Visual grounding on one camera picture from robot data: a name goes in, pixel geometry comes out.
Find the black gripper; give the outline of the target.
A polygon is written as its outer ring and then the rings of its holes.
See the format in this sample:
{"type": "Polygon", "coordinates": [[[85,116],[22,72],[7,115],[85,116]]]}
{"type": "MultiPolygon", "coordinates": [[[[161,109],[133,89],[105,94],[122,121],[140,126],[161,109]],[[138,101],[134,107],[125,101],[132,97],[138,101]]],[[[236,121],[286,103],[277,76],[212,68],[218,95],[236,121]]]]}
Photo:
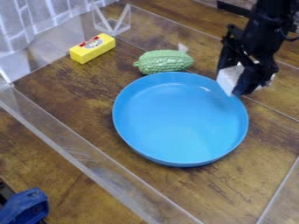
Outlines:
{"type": "Polygon", "coordinates": [[[278,71],[274,54],[284,41],[299,39],[288,37],[288,32],[299,28],[299,0],[256,0],[253,5],[245,28],[228,24],[221,38],[217,71],[236,64],[244,67],[232,90],[237,96],[249,95],[270,83],[278,71]]]}

